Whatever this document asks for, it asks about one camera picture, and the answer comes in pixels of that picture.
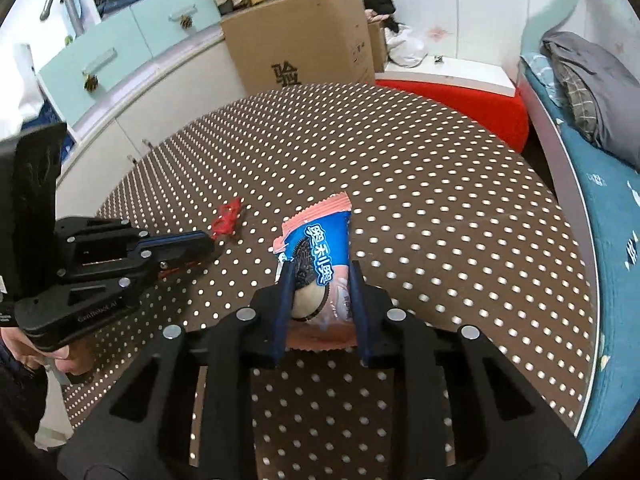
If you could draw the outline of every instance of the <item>red stool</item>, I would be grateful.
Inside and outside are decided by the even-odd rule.
[[[420,81],[378,80],[380,86],[434,99],[482,124],[518,153],[529,137],[529,115],[516,89],[514,97],[460,86]]]

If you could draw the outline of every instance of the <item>polka dot tablecloth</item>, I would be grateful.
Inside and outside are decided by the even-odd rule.
[[[92,382],[71,386],[74,426],[171,323],[215,324],[271,285],[284,219],[332,193],[353,203],[351,256],[394,304],[447,330],[479,326],[574,430],[593,371],[595,312],[569,224],[534,171],[443,105],[387,88],[309,85],[204,116],[153,149],[100,209],[152,234],[206,230],[233,197],[242,228],[210,266],[166,278],[96,335]],[[258,477],[386,478],[392,373],[356,352],[289,351],[254,370]],[[198,461],[194,406],[191,459]],[[447,413],[446,384],[442,402]],[[447,457],[455,460],[451,420]]]

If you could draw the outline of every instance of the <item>black clamp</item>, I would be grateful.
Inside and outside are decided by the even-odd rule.
[[[42,351],[95,332],[140,306],[161,272],[197,264],[215,243],[203,231],[151,236],[128,220],[69,217],[56,222],[51,285],[14,304],[0,323],[19,326]]]
[[[69,480],[90,473],[119,480],[257,480],[250,370],[274,368],[284,354],[293,293],[294,267],[287,262],[276,285],[258,290],[250,306],[216,326],[190,333],[165,327],[66,444],[60,471]],[[586,468],[569,429],[475,326],[455,333],[428,326],[367,285],[357,262],[350,294],[361,359],[394,370],[390,479],[575,479]],[[203,366],[203,452],[194,468],[188,463],[191,412]],[[455,434],[450,467],[439,367]]]

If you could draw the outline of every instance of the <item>cardboard box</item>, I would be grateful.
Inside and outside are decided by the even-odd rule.
[[[373,55],[373,70],[384,72],[386,65],[385,26],[382,22],[369,23],[369,41]]]
[[[222,21],[249,94],[306,83],[375,83],[362,0],[274,0]]]

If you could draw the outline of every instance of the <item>person's hand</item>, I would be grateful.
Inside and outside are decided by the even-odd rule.
[[[56,368],[64,373],[81,375],[94,366],[94,356],[86,339],[81,339],[55,352],[41,352],[19,328],[0,328],[4,344],[17,361],[35,370],[44,364],[45,357],[55,359]]]

